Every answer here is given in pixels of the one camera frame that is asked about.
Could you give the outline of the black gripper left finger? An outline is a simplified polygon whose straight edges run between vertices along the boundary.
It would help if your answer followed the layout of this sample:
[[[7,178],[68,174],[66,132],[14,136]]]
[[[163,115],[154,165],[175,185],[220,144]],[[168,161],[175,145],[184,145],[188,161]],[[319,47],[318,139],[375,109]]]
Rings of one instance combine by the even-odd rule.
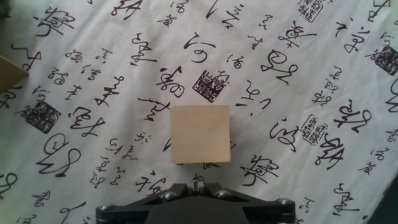
[[[96,224],[145,223],[149,212],[167,202],[194,196],[196,187],[173,184],[169,189],[127,205],[104,204],[96,208]]]

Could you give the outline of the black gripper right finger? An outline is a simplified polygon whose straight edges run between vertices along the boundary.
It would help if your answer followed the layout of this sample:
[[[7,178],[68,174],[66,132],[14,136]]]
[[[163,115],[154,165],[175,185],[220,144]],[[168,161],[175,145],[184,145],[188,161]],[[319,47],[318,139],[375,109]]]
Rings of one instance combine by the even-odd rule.
[[[195,187],[199,212],[208,223],[294,223],[295,202],[289,198],[266,201],[219,183]]]

